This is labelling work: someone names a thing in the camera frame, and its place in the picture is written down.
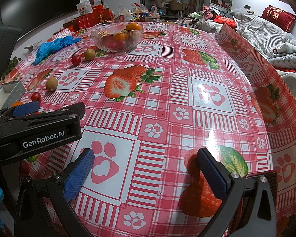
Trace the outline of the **orange tangerine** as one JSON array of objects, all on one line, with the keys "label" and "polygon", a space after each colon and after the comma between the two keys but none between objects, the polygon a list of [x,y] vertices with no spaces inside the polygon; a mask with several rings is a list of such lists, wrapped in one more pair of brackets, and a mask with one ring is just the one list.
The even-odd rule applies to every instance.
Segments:
[{"label": "orange tangerine", "polygon": [[11,107],[15,107],[15,106],[19,106],[19,105],[23,105],[23,102],[21,102],[21,101],[16,101],[16,102],[14,102],[14,103],[11,105]]},{"label": "orange tangerine", "polygon": [[138,23],[129,23],[126,28],[126,31],[140,31],[141,30],[141,25]]}]

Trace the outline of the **white rectangular tray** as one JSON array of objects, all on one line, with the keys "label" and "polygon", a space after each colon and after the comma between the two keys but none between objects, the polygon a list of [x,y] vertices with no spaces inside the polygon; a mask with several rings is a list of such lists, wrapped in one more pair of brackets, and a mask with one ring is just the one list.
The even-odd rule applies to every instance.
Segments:
[{"label": "white rectangular tray", "polygon": [[0,110],[10,108],[25,94],[25,87],[20,81],[12,81],[0,87]]}]

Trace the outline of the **cherry tomato near tray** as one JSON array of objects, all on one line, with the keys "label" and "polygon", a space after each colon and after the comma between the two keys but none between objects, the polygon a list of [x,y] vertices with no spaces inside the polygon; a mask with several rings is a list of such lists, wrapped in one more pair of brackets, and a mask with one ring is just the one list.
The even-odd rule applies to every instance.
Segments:
[{"label": "cherry tomato near tray", "polygon": [[41,94],[39,92],[32,93],[31,101],[41,103]]}]

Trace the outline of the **brown longan mid table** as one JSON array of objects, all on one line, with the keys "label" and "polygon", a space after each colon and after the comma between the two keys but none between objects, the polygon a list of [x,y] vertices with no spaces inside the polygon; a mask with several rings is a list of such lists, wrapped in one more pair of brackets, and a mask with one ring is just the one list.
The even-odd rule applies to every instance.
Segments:
[{"label": "brown longan mid table", "polygon": [[50,77],[45,84],[46,90],[50,92],[55,91],[57,87],[58,87],[58,79],[55,77]]}]

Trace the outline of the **blue plastic gloves pile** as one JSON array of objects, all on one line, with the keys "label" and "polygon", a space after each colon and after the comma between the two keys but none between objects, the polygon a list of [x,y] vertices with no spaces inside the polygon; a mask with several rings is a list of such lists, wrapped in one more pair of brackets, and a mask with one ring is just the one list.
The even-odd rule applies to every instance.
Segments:
[{"label": "blue plastic gloves pile", "polygon": [[33,66],[38,65],[42,60],[44,60],[49,55],[52,55],[62,48],[75,44],[81,41],[81,38],[74,38],[72,36],[65,36],[63,38],[57,38],[52,42],[45,42],[41,44],[36,52],[36,58],[34,60]]}]

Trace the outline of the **cherry tomato near bowl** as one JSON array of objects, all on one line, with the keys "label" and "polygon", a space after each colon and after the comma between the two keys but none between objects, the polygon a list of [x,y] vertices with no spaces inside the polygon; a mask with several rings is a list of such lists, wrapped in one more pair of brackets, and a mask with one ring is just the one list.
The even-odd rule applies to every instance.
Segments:
[{"label": "cherry tomato near bowl", "polygon": [[71,58],[71,63],[73,66],[78,66],[81,63],[81,60],[81,57],[79,55],[76,55]]}]

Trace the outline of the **brown longan near bowl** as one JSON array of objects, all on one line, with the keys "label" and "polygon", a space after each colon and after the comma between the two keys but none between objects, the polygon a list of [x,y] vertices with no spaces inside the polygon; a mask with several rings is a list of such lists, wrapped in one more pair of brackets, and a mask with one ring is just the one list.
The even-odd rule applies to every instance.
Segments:
[{"label": "brown longan near bowl", "polygon": [[85,53],[84,53],[84,58],[88,61],[91,61],[95,58],[96,56],[96,52],[93,49],[88,49]]}]

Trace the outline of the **large black television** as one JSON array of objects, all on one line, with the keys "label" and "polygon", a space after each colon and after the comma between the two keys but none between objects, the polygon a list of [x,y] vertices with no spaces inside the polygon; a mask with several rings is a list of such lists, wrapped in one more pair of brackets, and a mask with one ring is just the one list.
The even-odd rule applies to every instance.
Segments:
[{"label": "large black television", "polygon": [[28,32],[52,19],[76,11],[80,0],[4,0],[1,21]]}]

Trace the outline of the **red strawberry plaid tablecloth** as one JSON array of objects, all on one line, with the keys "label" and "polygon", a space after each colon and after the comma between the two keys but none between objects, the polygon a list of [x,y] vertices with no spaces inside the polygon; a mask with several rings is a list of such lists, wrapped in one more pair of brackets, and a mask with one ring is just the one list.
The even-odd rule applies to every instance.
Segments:
[{"label": "red strawberry plaid tablecloth", "polygon": [[[44,178],[84,148],[95,162],[72,205],[94,236],[196,236],[219,202],[199,201],[190,159],[206,147],[244,177],[277,172],[276,218],[296,216],[296,100],[275,68],[228,26],[218,34],[144,24],[144,38],[124,54],[82,40],[33,66],[30,53],[6,76],[42,97],[41,112],[85,104],[82,138],[37,155],[26,166]],[[58,87],[50,92],[50,77]]]}]

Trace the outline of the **glass fruit bowl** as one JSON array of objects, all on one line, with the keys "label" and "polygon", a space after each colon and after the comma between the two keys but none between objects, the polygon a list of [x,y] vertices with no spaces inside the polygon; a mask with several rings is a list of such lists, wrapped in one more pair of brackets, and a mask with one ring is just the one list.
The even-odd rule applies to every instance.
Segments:
[{"label": "glass fruit bowl", "polygon": [[95,45],[107,53],[126,53],[134,50],[143,38],[144,27],[140,31],[126,31],[127,23],[110,24],[106,28],[96,27],[91,31]]}]

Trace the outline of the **red gift boxes stack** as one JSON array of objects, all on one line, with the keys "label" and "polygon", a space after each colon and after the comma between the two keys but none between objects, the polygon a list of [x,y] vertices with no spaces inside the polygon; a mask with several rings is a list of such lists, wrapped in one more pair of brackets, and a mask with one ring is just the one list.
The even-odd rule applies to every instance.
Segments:
[{"label": "red gift boxes stack", "polygon": [[93,9],[92,13],[76,17],[73,20],[64,23],[63,29],[69,28],[71,32],[76,32],[113,18],[113,11],[108,7],[103,5],[92,5],[91,8]]}]

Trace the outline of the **orange tangerine in bowl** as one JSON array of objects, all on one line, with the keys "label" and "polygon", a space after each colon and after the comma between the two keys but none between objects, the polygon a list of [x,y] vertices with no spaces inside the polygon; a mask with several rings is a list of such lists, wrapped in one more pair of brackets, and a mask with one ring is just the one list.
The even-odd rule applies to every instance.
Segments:
[{"label": "orange tangerine in bowl", "polygon": [[141,30],[141,25],[138,23],[129,23],[126,28],[126,31],[140,31]]}]

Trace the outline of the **grey blanket covered sofa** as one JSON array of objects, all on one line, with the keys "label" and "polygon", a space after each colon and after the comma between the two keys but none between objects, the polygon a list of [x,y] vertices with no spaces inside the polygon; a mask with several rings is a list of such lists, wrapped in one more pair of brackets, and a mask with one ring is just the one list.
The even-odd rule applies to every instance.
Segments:
[{"label": "grey blanket covered sofa", "polygon": [[281,72],[296,73],[296,37],[279,26],[257,16],[254,12],[236,8],[224,13],[214,7],[203,7],[198,12],[196,26],[208,33],[217,33],[224,23],[231,23],[271,65]]}]

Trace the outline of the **red embroidered cushion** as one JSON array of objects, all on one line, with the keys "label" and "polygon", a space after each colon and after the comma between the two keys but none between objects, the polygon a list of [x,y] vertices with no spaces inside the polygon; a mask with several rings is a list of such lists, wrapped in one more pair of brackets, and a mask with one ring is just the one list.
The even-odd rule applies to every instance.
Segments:
[{"label": "red embroidered cushion", "polygon": [[296,22],[294,14],[271,5],[264,9],[261,17],[277,25],[285,32],[291,32]]}]

